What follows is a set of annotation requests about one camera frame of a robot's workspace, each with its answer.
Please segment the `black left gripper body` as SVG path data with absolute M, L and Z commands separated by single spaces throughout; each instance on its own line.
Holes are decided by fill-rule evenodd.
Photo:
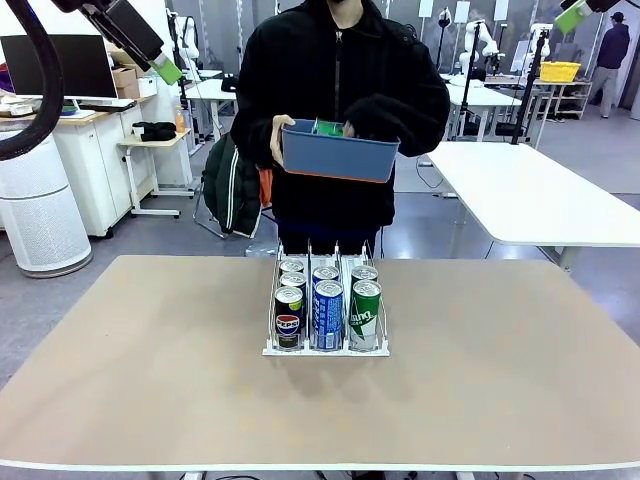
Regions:
M 124 50 L 143 70 L 162 53 L 164 44 L 138 11 L 126 0 L 98 1 L 96 19 L 107 39 Z

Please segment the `person's right hand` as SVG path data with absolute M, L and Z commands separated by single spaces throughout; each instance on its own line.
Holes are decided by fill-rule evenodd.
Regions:
M 283 165 L 282 129 L 295 124 L 295 120 L 289 115 L 276 115 L 272 119 L 270 150 L 274 161 L 280 166 Z

